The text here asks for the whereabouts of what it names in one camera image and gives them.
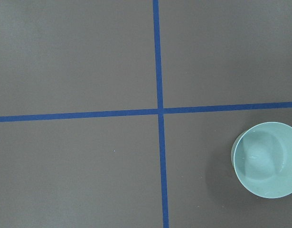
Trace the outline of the light green bowl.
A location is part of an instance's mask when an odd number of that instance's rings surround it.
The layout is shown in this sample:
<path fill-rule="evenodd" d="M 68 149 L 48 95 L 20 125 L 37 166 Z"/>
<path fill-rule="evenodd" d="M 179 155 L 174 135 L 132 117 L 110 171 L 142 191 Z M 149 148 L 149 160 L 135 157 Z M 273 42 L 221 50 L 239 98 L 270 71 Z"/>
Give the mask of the light green bowl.
<path fill-rule="evenodd" d="M 232 146 L 231 163 L 252 194 L 266 199 L 292 194 L 292 127 L 265 122 L 244 131 Z"/>

